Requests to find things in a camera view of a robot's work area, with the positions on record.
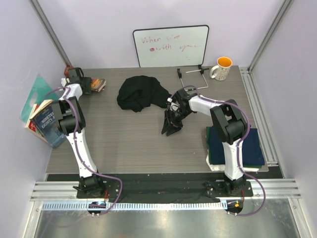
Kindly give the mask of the orange brown cover book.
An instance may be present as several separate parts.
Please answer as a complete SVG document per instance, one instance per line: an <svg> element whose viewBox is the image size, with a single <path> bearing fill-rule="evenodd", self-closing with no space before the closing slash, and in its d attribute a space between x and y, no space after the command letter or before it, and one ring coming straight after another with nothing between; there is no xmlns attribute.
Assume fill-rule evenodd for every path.
<svg viewBox="0 0 317 238"><path fill-rule="evenodd" d="M106 80L100 78L92 78L91 79L91 91L92 92L100 92L106 86Z"/></svg>

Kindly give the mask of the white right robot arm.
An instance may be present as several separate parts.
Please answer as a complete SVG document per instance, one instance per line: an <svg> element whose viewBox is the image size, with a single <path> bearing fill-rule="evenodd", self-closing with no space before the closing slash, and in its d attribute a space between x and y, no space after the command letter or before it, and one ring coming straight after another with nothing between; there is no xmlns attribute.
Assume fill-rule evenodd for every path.
<svg viewBox="0 0 317 238"><path fill-rule="evenodd" d="M230 196L239 193L246 184L242 165L242 144L250 125L234 100L218 101L199 93L178 90L167 99L161 133L170 136L183 127L182 120L191 113L202 113L212 120L216 135L224 150L224 191Z"/></svg>

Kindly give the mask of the blue cover book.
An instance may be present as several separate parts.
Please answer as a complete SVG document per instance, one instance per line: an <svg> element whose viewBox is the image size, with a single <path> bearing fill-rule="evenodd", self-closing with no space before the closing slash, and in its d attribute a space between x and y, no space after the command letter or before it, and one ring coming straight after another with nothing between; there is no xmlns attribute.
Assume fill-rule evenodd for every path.
<svg viewBox="0 0 317 238"><path fill-rule="evenodd" d="M40 131L52 148L61 145L66 137L57 128L52 108L52 99L43 100L36 111L31 115L31 122Z"/></svg>

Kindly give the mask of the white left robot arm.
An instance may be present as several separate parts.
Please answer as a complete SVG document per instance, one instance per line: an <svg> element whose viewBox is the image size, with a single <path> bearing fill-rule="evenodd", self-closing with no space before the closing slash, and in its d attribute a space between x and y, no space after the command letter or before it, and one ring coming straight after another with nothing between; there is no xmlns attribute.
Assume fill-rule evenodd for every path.
<svg viewBox="0 0 317 238"><path fill-rule="evenodd" d="M74 188L87 196L102 197L106 191L98 169L92 160L85 137L86 121L79 105L79 98L90 94L92 79L85 77L79 67L68 66L61 79L63 95L52 102L55 125L66 136L79 168L79 184Z"/></svg>

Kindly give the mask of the white mug orange inside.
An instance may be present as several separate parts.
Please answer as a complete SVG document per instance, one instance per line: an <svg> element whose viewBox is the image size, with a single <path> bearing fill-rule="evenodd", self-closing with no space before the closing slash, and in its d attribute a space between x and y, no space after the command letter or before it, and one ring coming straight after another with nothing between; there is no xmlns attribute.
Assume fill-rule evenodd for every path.
<svg viewBox="0 0 317 238"><path fill-rule="evenodd" d="M210 69L210 78L217 81L224 81L232 66L232 60L228 57L219 57L216 65Z"/></svg>

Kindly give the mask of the black t shirt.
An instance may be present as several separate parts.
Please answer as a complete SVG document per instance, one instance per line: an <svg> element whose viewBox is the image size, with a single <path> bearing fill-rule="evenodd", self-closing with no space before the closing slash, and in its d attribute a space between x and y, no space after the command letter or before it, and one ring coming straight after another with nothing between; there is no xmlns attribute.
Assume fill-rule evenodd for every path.
<svg viewBox="0 0 317 238"><path fill-rule="evenodd" d="M140 112L152 104L160 108L167 108L167 99L171 94L155 77L145 75L127 78L121 85L117 104L123 110Z"/></svg>

